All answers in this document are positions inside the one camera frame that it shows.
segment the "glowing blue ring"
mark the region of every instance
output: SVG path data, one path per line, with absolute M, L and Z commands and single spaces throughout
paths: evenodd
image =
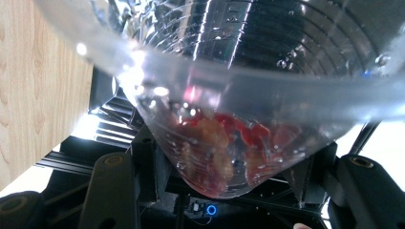
M 217 207 L 215 205 L 212 205 L 212 204 L 208 205 L 206 207 L 206 213 L 209 216 L 214 216 L 217 213 Z

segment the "wooden table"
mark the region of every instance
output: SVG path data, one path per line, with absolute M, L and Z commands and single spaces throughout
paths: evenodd
M 65 139 L 89 104 L 92 65 L 32 1 L 0 1 L 0 190 Z

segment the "transparent container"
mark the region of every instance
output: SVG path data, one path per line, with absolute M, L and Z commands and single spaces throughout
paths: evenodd
M 405 115 L 403 1 L 36 3 L 211 198 L 250 191 L 354 123 Z

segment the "black machine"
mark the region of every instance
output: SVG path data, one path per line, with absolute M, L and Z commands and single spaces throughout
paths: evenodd
M 296 222 L 327 228 L 321 210 L 328 201 L 332 228 L 405 228 L 404 193 L 381 165 L 358 155 L 377 124 L 365 126 L 346 156 L 336 157 L 332 143 L 248 194 L 211 199 L 172 169 L 136 109 L 125 113 L 120 97 L 92 101 L 115 106 L 111 112 L 98 105 L 100 116 L 130 126 L 133 132 L 122 131 L 135 136 L 131 143 L 69 137 L 60 152 L 38 162 L 54 168 L 42 194 L 0 198 L 1 229 L 256 229 L 292 228 Z

